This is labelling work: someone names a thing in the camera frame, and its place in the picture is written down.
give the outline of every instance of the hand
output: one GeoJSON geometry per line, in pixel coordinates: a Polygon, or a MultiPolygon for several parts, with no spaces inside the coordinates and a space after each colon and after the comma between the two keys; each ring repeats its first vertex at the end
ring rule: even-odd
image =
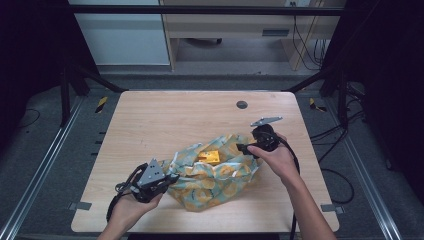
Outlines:
{"type": "Polygon", "coordinates": [[[122,196],[113,208],[109,223],[98,239],[119,239],[144,214],[155,209],[162,196],[162,193],[157,195],[149,203],[138,202],[132,194],[122,196]]]}
{"type": "MultiPolygon", "coordinates": [[[[276,134],[287,141],[285,136],[279,133],[276,134]]],[[[272,171],[281,178],[284,185],[287,186],[289,182],[299,178],[293,156],[283,144],[280,144],[272,152],[264,151],[256,146],[249,146],[247,149],[252,154],[262,158],[271,167],[272,171]]]]}

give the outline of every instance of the wrist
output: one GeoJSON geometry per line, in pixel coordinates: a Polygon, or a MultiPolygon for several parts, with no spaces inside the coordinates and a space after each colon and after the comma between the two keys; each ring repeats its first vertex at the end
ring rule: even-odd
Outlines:
{"type": "Polygon", "coordinates": [[[280,177],[280,179],[288,191],[297,189],[304,184],[302,178],[297,172],[284,175],[280,177]]]}
{"type": "Polygon", "coordinates": [[[112,222],[106,225],[98,240],[119,240],[127,232],[127,228],[120,222],[112,222]]]}

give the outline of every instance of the yellow patterned paper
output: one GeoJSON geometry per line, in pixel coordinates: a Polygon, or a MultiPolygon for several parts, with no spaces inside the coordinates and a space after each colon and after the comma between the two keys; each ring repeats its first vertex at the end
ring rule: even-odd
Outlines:
{"type": "Polygon", "coordinates": [[[195,144],[161,165],[167,173],[179,174],[168,193],[189,211],[201,211],[222,204],[240,193],[259,168],[258,160],[243,155],[236,144],[248,144],[240,134],[220,136],[208,144],[195,144]],[[201,152],[218,151],[221,164],[212,166],[197,161],[201,152]]]}

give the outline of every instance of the black tool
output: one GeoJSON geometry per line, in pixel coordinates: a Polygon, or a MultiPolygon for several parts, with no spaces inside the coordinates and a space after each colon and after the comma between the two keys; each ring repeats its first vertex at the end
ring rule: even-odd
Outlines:
{"type": "Polygon", "coordinates": [[[244,155],[253,155],[247,147],[250,145],[257,146],[267,152],[274,151],[280,144],[280,137],[274,132],[274,129],[269,124],[257,126],[252,131],[253,138],[256,140],[256,143],[251,144],[237,144],[237,149],[243,152],[244,155]]]}
{"type": "Polygon", "coordinates": [[[113,208],[122,196],[132,193],[137,201],[149,203],[160,193],[165,193],[168,190],[168,186],[177,182],[179,177],[180,175],[174,174],[165,175],[156,159],[152,159],[149,164],[144,163],[138,166],[126,182],[118,183],[115,186],[118,194],[109,205],[106,220],[109,221],[113,208]]]}
{"type": "MultiPolygon", "coordinates": [[[[241,152],[243,152],[244,155],[253,155],[249,150],[247,150],[247,147],[250,145],[257,146],[261,148],[262,150],[265,150],[267,152],[274,151],[278,145],[281,143],[283,144],[292,154],[294,164],[296,165],[296,169],[300,174],[300,166],[299,166],[299,160],[296,157],[296,154],[294,153],[293,149],[290,147],[290,145],[287,143],[286,140],[279,137],[275,132],[274,129],[269,125],[268,123],[264,122],[258,122],[257,125],[251,125],[251,126],[257,126],[252,131],[253,138],[256,140],[256,143],[251,144],[237,144],[237,149],[241,152]]],[[[290,240],[294,239],[294,235],[296,232],[296,215],[293,213],[293,220],[292,220],[292,228],[290,231],[290,240]]]]}

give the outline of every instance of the aluminum rail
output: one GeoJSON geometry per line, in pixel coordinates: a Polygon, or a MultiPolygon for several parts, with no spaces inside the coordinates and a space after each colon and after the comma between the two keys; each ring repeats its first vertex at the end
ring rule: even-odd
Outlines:
{"type": "Polygon", "coordinates": [[[193,6],[193,5],[44,5],[45,9],[69,9],[73,13],[97,14],[203,14],[203,15],[296,15],[296,16],[356,16],[366,9],[318,7],[261,6],[193,6]]]}

